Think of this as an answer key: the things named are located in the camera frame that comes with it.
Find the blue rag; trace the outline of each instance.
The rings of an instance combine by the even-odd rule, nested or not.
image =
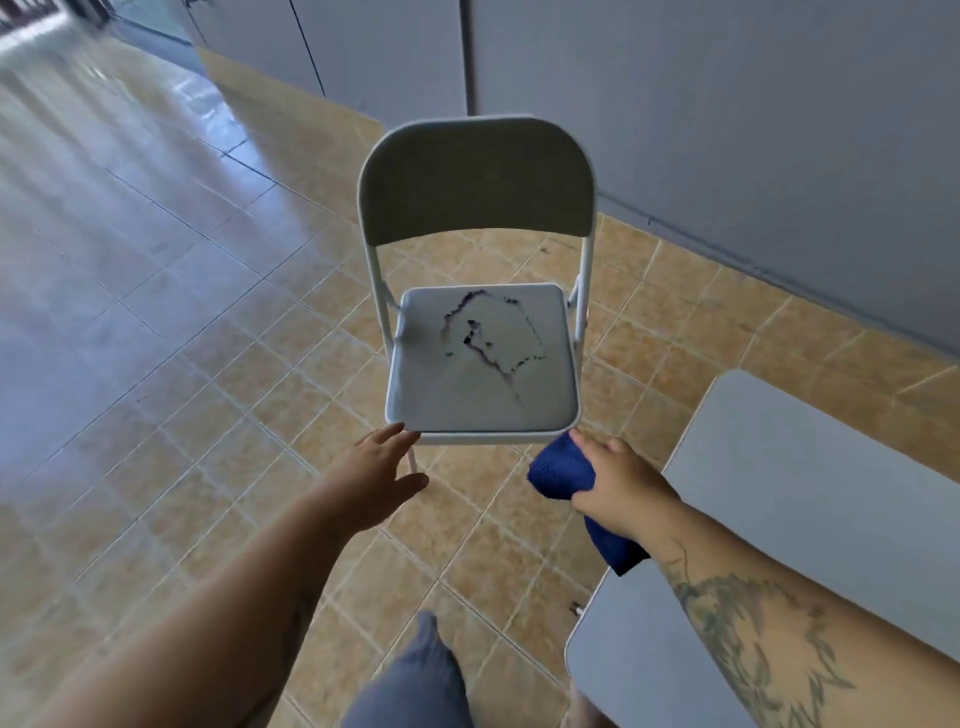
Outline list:
[[[550,443],[530,464],[527,480],[542,496],[570,500],[577,491],[593,487],[596,474],[580,448],[565,432]],[[639,544],[611,533],[592,518],[585,517],[587,533],[603,560],[617,576],[623,576],[650,554]]]

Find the white table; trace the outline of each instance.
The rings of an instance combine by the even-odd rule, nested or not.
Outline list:
[[[718,378],[665,469],[683,499],[960,660],[960,486],[744,372]],[[646,561],[607,571],[566,646],[621,728],[750,726]]]

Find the left hand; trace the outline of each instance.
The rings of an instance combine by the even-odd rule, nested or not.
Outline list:
[[[349,538],[383,523],[406,500],[426,487],[426,473],[396,477],[396,467],[414,443],[418,432],[407,432],[403,423],[386,425],[342,452],[323,477],[318,495],[331,498]]]

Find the leg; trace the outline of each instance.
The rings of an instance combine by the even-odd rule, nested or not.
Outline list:
[[[342,728],[473,728],[467,686],[437,632],[437,618],[417,614],[417,635],[364,688],[340,723]]]

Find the glossy floor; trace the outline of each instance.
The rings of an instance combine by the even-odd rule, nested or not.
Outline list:
[[[377,425],[387,366],[353,206],[375,125],[298,126],[102,37],[0,83],[0,719],[18,725]],[[570,284],[576,246],[464,231],[383,260],[395,290]],[[587,429],[662,464],[743,366],[960,475],[949,362],[611,218],[596,257]],[[525,484],[532,454],[421,450],[431,485],[349,544],[277,726],[335,725],[421,605],[479,724],[560,723],[570,605],[603,564]]]

